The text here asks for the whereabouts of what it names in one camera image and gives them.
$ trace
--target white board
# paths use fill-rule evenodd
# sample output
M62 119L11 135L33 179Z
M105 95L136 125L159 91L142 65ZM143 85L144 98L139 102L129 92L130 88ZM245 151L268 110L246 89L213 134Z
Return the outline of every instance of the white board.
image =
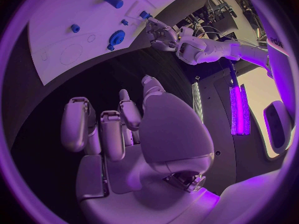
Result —
M115 50L129 47L145 27L139 14L156 16L175 0L123 0L116 9L103 0L45 0L29 21L29 44L32 59L44 85L94 57L111 52L110 36L117 30L126 33ZM121 21L129 22L124 26ZM71 25L80 26L73 33Z

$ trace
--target white panel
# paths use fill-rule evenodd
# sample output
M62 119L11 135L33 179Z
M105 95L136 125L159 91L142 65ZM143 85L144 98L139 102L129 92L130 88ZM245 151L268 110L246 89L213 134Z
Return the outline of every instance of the white panel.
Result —
M126 33L115 50L127 48L142 31L141 11L156 16L175 0L123 0L116 9L103 0L45 0L29 21L29 43L35 68L47 84L68 69L110 52L110 36L117 30ZM125 19L128 26L121 24ZM73 33L71 25L80 26Z

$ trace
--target robotic hand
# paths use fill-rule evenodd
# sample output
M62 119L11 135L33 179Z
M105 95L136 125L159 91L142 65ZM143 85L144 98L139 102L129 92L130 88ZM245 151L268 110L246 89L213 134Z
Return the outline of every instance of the robotic hand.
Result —
M152 17L147 20L146 31L152 47L176 52L179 59L190 65L214 62L226 57L235 61L243 59L271 71L267 64L267 51L255 46L242 45L233 39L220 42L197 38L192 36L193 30L188 27L180 29L179 40L170 26Z

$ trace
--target robotic arm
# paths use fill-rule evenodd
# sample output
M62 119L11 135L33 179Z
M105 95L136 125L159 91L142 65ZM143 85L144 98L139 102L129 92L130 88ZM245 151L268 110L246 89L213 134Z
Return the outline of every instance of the robotic arm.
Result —
M179 40L175 31L163 22L149 17L147 35L152 47L162 51L173 51L177 57L190 65L203 62L214 62L221 57L238 61L249 61L270 71L267 65L268 53L258 47L243 45L236 40L224 42L197 38L188 27L180 29Z

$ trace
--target blue object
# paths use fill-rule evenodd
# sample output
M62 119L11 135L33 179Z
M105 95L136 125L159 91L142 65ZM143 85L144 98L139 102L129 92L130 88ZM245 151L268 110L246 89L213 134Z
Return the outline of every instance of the blue object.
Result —
M73 24L71 26L71 29L74 33L77 33L78 31L80 31L80 27L77 24Z
M104 1L111 4L115 8L121 8L124 5L124 1L122 0L104 0Z
M141 16L143 19L148 19L149 17L152 17L152 15L150 15L146 11L143 11L142 13L140 13L139 16Z
M126 34L123 30L118 30L114 32L109 38L109 45L107 46L107 49L113 51L115 45L122 43L122 41L125 38L125 35Z
M125 26L128 26L128 25L129 25L128 21L126 21L126 20L124 20L124 19L122 20L122 24L125 25Z

